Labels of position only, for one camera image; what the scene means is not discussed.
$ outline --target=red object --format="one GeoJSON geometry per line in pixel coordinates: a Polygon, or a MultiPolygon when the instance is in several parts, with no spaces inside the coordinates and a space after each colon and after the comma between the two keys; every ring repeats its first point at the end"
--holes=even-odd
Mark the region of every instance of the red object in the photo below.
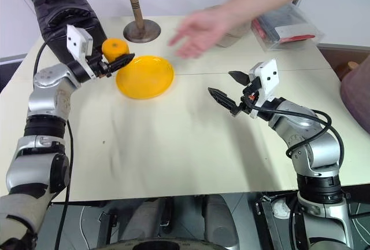
{"type": "Polygon", "coordinates": [[[259,36],[262,39],[266,38],[266,32],[262,29],[261,24],[258,22],[257,19],[252,20],[253,27],[257,30],[259,36]]]}
{"type": "Polygon", "coordinates": [[[279,40],[279,43],[302,41],[302,40],[312,39],[314,37],[315,35],[300,35],[300,36],[293,36],[293,37],[288,37],[288,38],[281,38],[279,40]]]}

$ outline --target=black backpack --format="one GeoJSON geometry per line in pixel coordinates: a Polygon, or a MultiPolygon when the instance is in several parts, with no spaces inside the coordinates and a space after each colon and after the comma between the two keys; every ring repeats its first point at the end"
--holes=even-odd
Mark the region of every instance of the black backpack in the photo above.
{"type": "Polygon", "coordinates": [[[94,40],[93,47],[101,51],[106,35],[86,0],[34,0],[34,5],[41,36],[62,63],[73,61],[66,47],[65,32],[61,31],[67,24],[84,28],[94,40]]]}

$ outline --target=white table surface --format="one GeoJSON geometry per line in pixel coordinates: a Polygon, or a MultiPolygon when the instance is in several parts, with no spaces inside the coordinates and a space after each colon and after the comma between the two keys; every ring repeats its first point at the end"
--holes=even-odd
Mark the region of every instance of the white table surface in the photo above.
{"type": "MultiPolygon", "coordinates": [[[[316,47],[265,53],[250,34],[227,49],[215,47],[198,60],[182,61],[166,45],[180,18],[152,19],[162,26],[161,36],[147,44],[130,43],[130,49],[138,56],[155,54],[170,60],[175,80],[168,91],[151,100],[123,96],[114,77],[91,80],[72,95],[71,201],[297,188],[283,140],[261,119],[243,113],[233,118],[207,91],[215,87],[238,100],[243,87],[227,71],[248,71],[272,57],[280,74],[276,96],[332,117],[345,143],[342,185],[369,182],[370,135],[346,110],[340,82],[316,47]]],[[[107,36],[121,38],[130,18],[101,21],[107,36]]],[[[38,40],[0,94],[3,180],[23,135],[33,62],[40,45],[38,40]]],[[[47,48],[40,67],[56,62],[47,48]]],[[[65,140],[69,149],[67,131],[65,140]]],[[[0,182],[0,195],[6,193],[5,181],[0,182]]],[[[63,200],[64,193],[55,199],[63,200]]]]}

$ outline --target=yellow plate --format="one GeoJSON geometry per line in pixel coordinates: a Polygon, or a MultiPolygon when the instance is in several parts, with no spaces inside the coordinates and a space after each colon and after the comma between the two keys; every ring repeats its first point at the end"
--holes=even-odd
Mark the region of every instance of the yellow plate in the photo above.
{"type": "Polygon", "coordinates": [[[162,94],[173,81],[171,64],[161,57],[141,56],[117,73],[120,91],[130,98],[146,99],[162,94]]]}

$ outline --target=brass base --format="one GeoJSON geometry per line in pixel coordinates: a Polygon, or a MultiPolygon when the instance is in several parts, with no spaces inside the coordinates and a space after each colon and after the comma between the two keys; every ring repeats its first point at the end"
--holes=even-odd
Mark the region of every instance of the brass base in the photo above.
{"type": "Polygon", "coordinates": [[[123,36],[133,43],[147,43],[154,40],[161,33],[161,27],[152,20],[143,20],[144,30],[139,30],[134,21],[126,25],[123,36]]]}

